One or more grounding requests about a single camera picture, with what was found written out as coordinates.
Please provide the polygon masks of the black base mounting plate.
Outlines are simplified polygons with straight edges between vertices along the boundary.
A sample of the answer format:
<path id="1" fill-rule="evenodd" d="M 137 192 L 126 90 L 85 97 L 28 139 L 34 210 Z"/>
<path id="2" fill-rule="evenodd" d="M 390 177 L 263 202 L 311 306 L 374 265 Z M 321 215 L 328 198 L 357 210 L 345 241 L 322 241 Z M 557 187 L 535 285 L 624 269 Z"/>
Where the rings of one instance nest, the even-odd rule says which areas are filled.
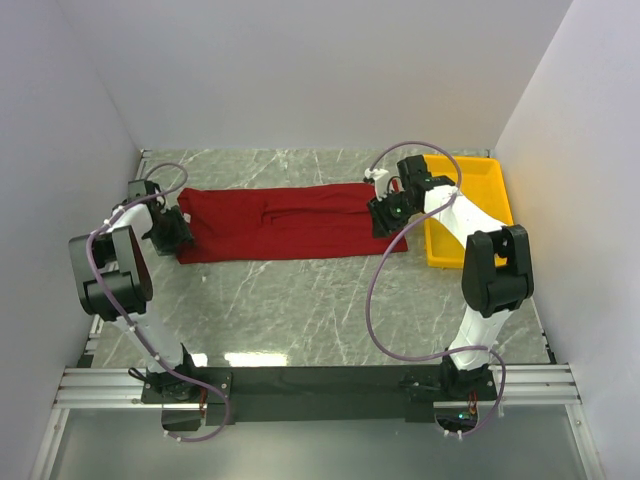
<path id="1" fill-rule="evenodd" d="M 129 375 L 143 383 L 141 401 L 163 406 L 170 432 L 237 422 L 403 419 L 433 423 L 439 402 L 494 401 L 488 367 L 471 374 L 441 365 L 329 367 L 194 367 L 194 383 L 169 373 Z"/>

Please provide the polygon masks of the yellow plastic tray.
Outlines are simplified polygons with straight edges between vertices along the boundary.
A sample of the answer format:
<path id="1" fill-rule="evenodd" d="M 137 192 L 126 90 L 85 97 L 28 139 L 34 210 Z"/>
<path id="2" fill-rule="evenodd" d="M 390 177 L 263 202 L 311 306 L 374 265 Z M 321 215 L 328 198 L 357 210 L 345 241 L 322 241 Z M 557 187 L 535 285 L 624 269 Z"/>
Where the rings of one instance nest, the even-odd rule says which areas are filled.
<path id="1" fill-rule="evenodd" d="M 467 237 L 493 232 L 514 223 L 500 163 L 493 158 L 424 157 L 430 173 L 461 183 L 452 206 L 424 222 L 425 251 L 430 267 L 463 267 Z"/>

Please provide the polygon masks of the red t shirt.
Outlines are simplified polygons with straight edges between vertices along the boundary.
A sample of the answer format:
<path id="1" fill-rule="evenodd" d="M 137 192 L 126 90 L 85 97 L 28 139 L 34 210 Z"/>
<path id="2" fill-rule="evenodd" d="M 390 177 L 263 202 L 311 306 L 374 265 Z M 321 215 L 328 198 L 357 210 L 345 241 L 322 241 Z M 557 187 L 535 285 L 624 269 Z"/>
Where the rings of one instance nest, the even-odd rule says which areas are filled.
<path id="1" fill-rule="evenodd" d="M 392 239 L 373 236 L 364 183 L 299 188 L 197 190 L 178 196 L 194 243 L 185 264 L 326 259 L 384 253 Z"/>

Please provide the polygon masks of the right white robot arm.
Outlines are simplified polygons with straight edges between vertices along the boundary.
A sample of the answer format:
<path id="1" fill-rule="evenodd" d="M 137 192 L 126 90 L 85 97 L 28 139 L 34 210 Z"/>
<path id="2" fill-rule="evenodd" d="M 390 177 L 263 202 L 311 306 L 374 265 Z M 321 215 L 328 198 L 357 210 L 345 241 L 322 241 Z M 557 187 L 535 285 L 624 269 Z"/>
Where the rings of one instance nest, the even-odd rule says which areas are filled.
<path id="1" fill-rule="evenodd" d="M 421 155 L 399 161 L 397 171 L 398 191 L 392 189 L 387 170 L 368 168 L 364 173 L 375 191 L 367 204 L 374 236 L 397 244 L 416 225 L 415 215 L 423 214 L 464 249 L 461 289 L 466 310 L 438 377 L 442 393 L 460 399 L 481 384 L 499 332 L 533 294 L 528 233 L 469 200 L 460 190 L 460 178 L 433 175 Z"/>

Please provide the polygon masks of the aluminium frame rail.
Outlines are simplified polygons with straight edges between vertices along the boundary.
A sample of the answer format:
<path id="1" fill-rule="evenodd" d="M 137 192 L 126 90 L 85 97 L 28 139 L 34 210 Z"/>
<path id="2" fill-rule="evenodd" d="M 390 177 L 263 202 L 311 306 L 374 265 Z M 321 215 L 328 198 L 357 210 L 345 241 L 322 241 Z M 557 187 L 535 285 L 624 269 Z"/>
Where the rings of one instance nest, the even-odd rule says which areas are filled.
<path id="1" fill-rule="evenodd" d="M 502 374 L 490 370 L 493 384 L 505 383 L 503 406 L 579 405 L 582 403 L 571 369 L 567 365 L 509 365 Z M 55 409 L 184 409 L 192 404 L 150 404 L 142 401 L 144 386 L 124 368 L 68 368 L 60 380 L 53 402 Z"/>

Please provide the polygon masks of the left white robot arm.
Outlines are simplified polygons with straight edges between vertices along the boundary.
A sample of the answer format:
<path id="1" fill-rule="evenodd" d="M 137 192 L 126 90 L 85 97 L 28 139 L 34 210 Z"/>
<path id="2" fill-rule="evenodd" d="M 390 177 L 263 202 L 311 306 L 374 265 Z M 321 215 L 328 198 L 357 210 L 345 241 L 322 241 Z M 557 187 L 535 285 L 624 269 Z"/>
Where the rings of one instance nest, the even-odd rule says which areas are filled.
<path id="1" fill-rule="evenodd" d="M 192 357 L 151 307 L 145 242 L 160 256 L 175 256 L 193 246 L 194 237 L 180 208 L 166 206 L 158 184 L 136 180 L 102 227 L 68 243 L 79 301 L 86 313 L 121 330 L 141 353 L 146 372 L 131 368 L 132 377 L 164 402 L 194 402 L 201 388 Z"/>

